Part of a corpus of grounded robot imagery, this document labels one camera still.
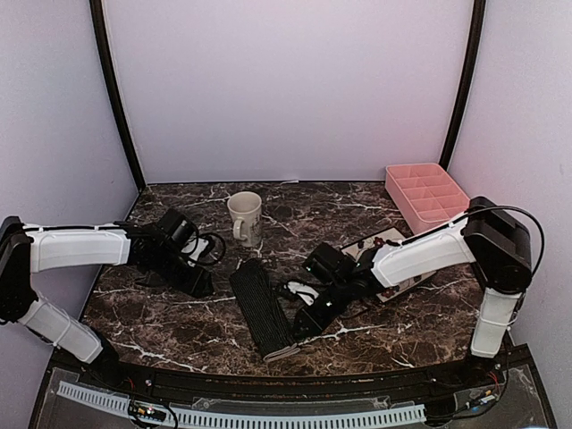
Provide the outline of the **black striped underwear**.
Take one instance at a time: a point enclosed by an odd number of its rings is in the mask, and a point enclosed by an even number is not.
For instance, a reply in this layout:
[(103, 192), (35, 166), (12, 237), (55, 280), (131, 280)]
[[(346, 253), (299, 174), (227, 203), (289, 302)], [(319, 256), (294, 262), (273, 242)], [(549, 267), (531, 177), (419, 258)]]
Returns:
[(299, 345), (290, 333), (289, 322), (260, 260), (243, 262), (229, 281), (263, 361), (274, 362), (297, 354)]

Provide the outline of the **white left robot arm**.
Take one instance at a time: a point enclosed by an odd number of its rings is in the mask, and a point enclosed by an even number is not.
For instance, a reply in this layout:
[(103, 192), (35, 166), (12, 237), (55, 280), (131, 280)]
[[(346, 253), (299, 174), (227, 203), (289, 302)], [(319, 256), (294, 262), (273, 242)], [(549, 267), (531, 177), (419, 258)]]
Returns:
[(50, 303), (31, 286), (46, 270), (87, 265), (134, 265), (193, 298), (213, 293), (211, 274), (198, 262), (209, 244), (194, 224), (175, 210), (158, 222), (93, 226), (39, 226), (17, 216), (1, 226), (1, 322), (21, 324), (91, 365), (107, 390), (126, 382), (112, 346), (85, 324)]

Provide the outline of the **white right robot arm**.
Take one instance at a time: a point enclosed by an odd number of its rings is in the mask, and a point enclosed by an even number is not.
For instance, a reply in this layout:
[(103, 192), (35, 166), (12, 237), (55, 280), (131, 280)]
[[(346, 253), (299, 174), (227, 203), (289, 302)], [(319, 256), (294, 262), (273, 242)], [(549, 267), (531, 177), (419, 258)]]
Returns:
[(456, 369), (457, 381), (476, 387), (491, 372), (517, 304), (539, 263), (532, 259), (530, 232), (514, 218), (525, 210), (497, 206), (485, 197), (429, 231), (404, 240), (386, 240), (351, 257), (321, 243), (303, 266), (325, 290), (294, 317), (292, 335), (300, 341), (320, 335), (361, 298), (454, 265), (474, 264), (482, 275), (484, 298), (470, 345), (471, 356)]

